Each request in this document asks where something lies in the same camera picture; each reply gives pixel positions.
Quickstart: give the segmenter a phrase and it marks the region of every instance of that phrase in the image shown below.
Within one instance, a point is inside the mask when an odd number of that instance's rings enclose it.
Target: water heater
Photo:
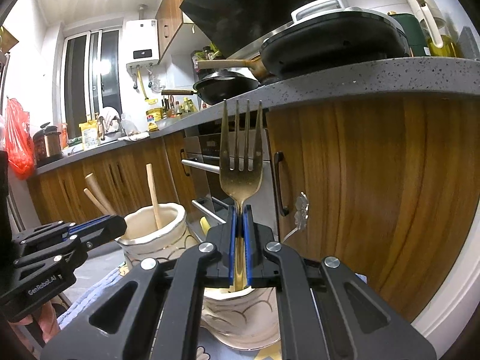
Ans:
[[[127,68],[158,63],[160,56],[156,20],[127,21],[123,37],[125,39]]]

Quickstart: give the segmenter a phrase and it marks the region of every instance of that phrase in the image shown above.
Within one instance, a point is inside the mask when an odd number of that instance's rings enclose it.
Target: ceramic pot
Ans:
[[[215,338],[237,350],[260,350],[280,339],[274,288],[223,291],[206,288],[203,295],[202,326]]]
[[[153,206],[143,207],[125,217],[127,230],[115,239],[123,249],[129,270],[148,257],[160,263],[176,259],[198,243],[187,228],[183,206],[176,203],[158,206],[165,224],[161,229],[157,229]]]

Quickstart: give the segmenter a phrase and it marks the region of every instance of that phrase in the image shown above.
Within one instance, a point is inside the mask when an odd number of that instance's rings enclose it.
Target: window frame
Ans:
[[[75,38],[80,38],[86,35],[86,43],[85,43],[85,59],[83,65],[83,95],[85,98],[85,114],[95,118],[95,107],[94,107],[94,100],[93,100],[93,86],[90,80],[90,73],[93,71],[92,63],[90,63],[90,39],[93,34],[98,33],[98,46],[97,46],[97,61],[101,60],[101,51],[102,51],[102,34],[104,32],[111,32],[111,31],[118,31],[118,69],[119,69],[119,62],[121,59],[120,54],[120,44],[122,42],[122,26],[113,26],[113,27],[106,27],[100,30],[94,31],[84,31],[80,32],[75,35],[67,36],[63,42],[63,51],[62,51],[62,59],[61,59],[61,73],[60,73],[60,108],[61,108],[61,120],[62,123],[66,123],[66,115],[65,115],[65,63],[67,58],[67,45],[68,41]],[[101,74],[100,69],[97,71],[97,94],[98,94],[98,109],[101,111],[103,109],[103,97],[102,97],[102,90],[101,90]]]

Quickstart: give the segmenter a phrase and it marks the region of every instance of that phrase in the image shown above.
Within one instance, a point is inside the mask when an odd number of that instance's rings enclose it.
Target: gold fork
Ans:
[[[243,166],[239,164],[239,102],[237,100],[235,112],[235,149],[233,155],[233,169],[230,169],[229,148],[229,114],[227,102],[223,102],[222,133],[220,139],[220,186],[234,201],[242,218],[244,202],[255,194],[262,183],[262,102],[258,104],[257,122],[255,125],[255,140],[253,144],[253,166],[248,166],[248,145],[250,130],[250,101],[247,101],[245,113],[245,143],[243,145]],[[241,235],[235,239],[235,265],[233,286],[235,291],[243,290],[246,285],[245,273],[245,242]]]

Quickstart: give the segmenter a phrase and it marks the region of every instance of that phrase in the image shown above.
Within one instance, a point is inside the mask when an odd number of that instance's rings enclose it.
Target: red plastic bag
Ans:
[[[8,99],[5,119],[5,150],[11,169],[20,180],[30,177],[35,169],[34,146],[30,137],[30,114],[17,99]]]

